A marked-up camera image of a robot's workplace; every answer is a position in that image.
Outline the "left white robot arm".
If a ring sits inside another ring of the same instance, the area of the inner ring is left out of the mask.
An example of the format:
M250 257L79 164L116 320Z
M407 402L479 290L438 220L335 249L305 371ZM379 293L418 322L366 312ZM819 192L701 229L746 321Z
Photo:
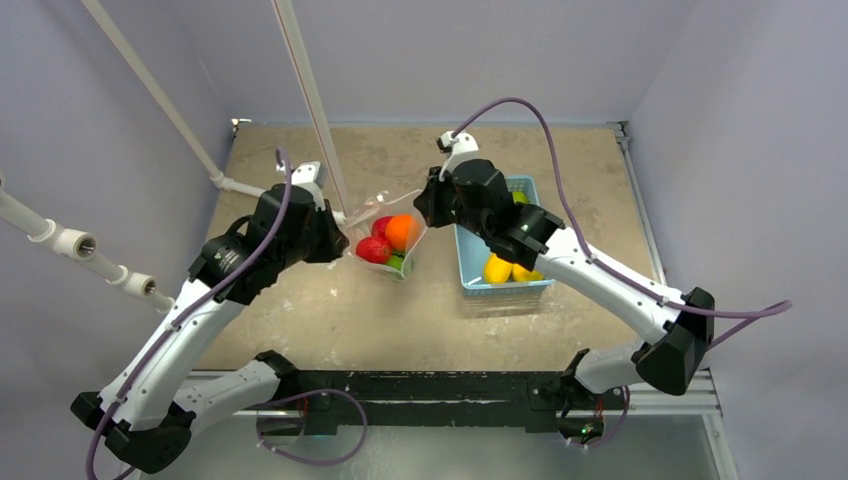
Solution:
M176 303L133 361L109 385L72 402L74 415L94 430L94 444L155 474L223 418L254 405L292 405L310 386L274 351L199 387L183 383L223 329L284 270L330 263L348 245L316 182L287 181L265 191L253 214L203 246Z

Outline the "clear dotted zip bag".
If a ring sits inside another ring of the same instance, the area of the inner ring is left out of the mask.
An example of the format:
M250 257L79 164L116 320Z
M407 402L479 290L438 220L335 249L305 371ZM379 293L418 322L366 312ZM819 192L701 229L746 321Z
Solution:
M343 221L342 231L350 240L348 255L356 265L396 281L412 274L416 249L428 229L413 205L421 193L380 192Z

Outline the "green striped melon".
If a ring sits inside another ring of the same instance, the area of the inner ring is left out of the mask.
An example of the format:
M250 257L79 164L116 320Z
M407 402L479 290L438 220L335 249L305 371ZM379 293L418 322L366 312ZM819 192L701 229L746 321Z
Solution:
M392 254L392 255L390 255L390 256L389 256L389 258L387 259L387 261L386 261L385 265L386 265L387 267L390 267L390 268L395 269L395 270L397 270L397 271L402 271L402 270L403 270L403 264L404 264L404 261L405 261L405 257L404 257L404 256L402 256L402 255Z

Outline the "orange fruit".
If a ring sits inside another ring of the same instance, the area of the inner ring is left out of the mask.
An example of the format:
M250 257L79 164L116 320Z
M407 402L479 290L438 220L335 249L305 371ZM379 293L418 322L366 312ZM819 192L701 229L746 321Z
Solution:
M415 216L395 215L386 229L386 239L393 250L406 252L418 240L420 232L421 224Z

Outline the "smooth red apple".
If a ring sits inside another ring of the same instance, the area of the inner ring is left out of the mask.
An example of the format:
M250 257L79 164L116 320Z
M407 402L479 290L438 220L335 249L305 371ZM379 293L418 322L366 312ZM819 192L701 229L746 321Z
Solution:
M393 219L393 216L382 216L373 221L370 233L374 237L386 238L386 229Z

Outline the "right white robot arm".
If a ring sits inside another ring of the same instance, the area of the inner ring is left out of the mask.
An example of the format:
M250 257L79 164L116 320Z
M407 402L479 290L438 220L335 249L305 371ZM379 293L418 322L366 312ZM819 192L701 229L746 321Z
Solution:
M666 289L670 300L704 310L687 313L643 293L651 282L637 272L618 266L624 277L617 279L601 267L606 255L585 254L576 231L560 217L538 205L515 202L504 175L489 160L469 160L450 173L430 168L414 205L428 226L463 227L499 258L573 288L637 334L632 345L588 350L572 360L561 381L569 404L584 407L613 387L640 382L669 395L687 391L714 332L709 293Z

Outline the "wrinkled red strawberry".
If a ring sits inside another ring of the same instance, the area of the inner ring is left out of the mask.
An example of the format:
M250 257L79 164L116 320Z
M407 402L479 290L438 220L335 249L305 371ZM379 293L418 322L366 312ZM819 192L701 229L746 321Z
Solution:
M392 254L390 242L381 236L365 237L355 247L355 255L372 264L385 265Z

